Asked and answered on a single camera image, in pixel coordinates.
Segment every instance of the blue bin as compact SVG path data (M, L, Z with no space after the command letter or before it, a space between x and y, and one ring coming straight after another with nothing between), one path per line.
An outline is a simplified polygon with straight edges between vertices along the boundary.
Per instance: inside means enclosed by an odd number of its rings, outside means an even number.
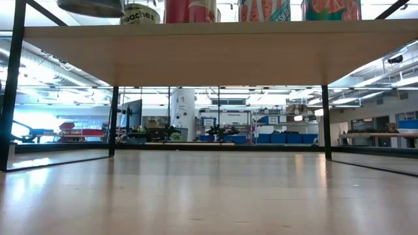
M399 121L398 128L399 129L418 129L418 119Z
M268 116L264 116L264 117L260 118L260 122L268 124Z
M258 138L254 138L253 141L257 139L257 144L268 144L270 143L270 134L259 134Z
M317 137L318 134L302 134L302 142L303 144L313 144Z
M245 136L226 136L225 141L232 141L235 144L246 144L247 143L247 138Z
M301 134L287 134L287 143L288 144L301 144L302 135Z
M213 142L214 141L214 136L201 136L201 141L206 141L206 142Z
M272 144L286 144L286 134L271 134L270 143Z

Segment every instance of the blue box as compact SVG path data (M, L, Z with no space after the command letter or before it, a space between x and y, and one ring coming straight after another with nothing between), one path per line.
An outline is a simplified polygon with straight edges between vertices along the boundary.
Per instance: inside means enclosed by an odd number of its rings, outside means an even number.
M277 125L280 122L280 117L269 115L260 118L259 121L264 124Z
M287 143L288 144L301 144L302 135L301 134L287 134Z
M268 116L264 116L264 117L260 118L260 122L268 124Z
M268 144L270 143L270 134L259 134L258 138L254 138L253 141L257 139L257 144Z
M399 129L418 129L418 119L399 121L398 128Z
M232 141L235 144L246 144L247 138L245 136L225 136L224 141Z
M302 142L303 144L313 144L317 137L318 134L302 134Z
M272 144L286 144L286 134L271 134L270 143Z
M213 142L214 141L214 136L201 136L201 141L206 141L206 142Z

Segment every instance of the white column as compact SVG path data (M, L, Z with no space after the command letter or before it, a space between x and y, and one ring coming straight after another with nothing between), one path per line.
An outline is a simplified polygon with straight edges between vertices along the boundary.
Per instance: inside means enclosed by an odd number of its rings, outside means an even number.
M195 90L177 89L171 95L171 124L187 128L187 141L195 137Z

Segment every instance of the wooden floor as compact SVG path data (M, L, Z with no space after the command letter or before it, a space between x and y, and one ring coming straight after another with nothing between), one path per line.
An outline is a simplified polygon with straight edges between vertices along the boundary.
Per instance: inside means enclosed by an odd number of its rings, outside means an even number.
M0 173L0 234L416 234L418 179L318 153L117 151Z

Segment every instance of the wall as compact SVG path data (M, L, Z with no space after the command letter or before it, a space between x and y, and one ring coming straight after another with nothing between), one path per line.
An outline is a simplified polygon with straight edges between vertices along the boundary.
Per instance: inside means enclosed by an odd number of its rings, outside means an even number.
M340 123L348 121L348 129L351 129L351 120L363 118L376 118L389 116L389 121L395 123L396 114L403 112L414 112L418 110L418 91L409 91L408 99L399 100L396 95L383 98L383 104L377 105L376 99L363 103L362 108L345 109L343 113L340 110L330 110L330 122ZM391 138L393 148L398 147L397 138Z

